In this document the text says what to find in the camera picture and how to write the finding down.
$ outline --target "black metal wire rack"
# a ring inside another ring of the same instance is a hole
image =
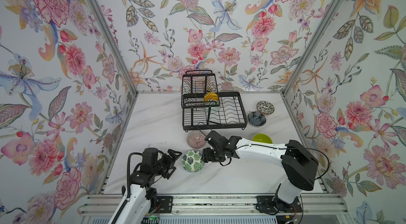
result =
[[[214,92],[218,102],[205,100]],[[239,92],[218,92],[216,75],[211,70],[187,71],[182,78],[182,125],[185,131],[242,128],[247,116]]]

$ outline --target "wallpaper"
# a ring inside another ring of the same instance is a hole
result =
[[[99,29],[86,0],[0,0],[0,223],[78,223],[103,181],[133,97]]]
[[[98,0],[142,91],[210,69],[220,91],[281,90],[331,0]]]
[[[406,222],[405,27],[404,0],[345,0],[288,95],[359,224]]]

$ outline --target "monstera leaf print bowl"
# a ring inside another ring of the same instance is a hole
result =
[[[204,166],[202,153],[196,150],[190,150],[182,157],[182,167],[190,173],[200,171]]]

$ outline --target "metal corner post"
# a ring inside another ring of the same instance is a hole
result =
[[[299,78],[299,75],[301,74],[304,66],[306,65],[306,62],[308,59],[311,57],[311,55],[315,52],[315,49],[317,48],[317,45],[322,38],[324,32],[326,31],[328,25],[332,22],[332,19],[334,18],[335,14],[338,11],[338,8],[341,6],[344,0],[332,0],[331,1],[331,6],[328,9],[327,13],[324,15],[322,21],[319,23],[316,31],[314,31],[313,37],[309,42],[309,45],[307,48],[304,50],[304,53],[302,55],[302,58],[300,59],[298,65],[294,69],[292,76],[288,80],[285,88],[283,89],[283,96],[287,96],[288,92],[293,88],[293,85]]]
[[[88,0],[88,3],[89,3],[90,9],[94,13],[94,17],[96,18],[97,23],[100,24],[100,28],[101,28],[100,32],[106,38],[106,43],[109,45],[109,47],[112,50],[112,54],[113,54],[114,58],[116,59],[117,66],[121,70],[125,83],[129,87],[131,93],[134,96],[137,96],[138,91],[131,79],[131,76],[127,70],[127,67],[125,66],[123,57],[121,56],[121,53],[119,50],[119,46],[114,41],[113,34],[110,32],[109,26],[106,22],[106,19],[104,18],[104,14],[100,8],[99,3],[97,2],[97,0]]]

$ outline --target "lime green bowl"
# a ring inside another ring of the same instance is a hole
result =
[[[271,138],[265,134],[257,134],[254,136],[252,141],[261,142],[261,143],[268,143],[273,144]]]

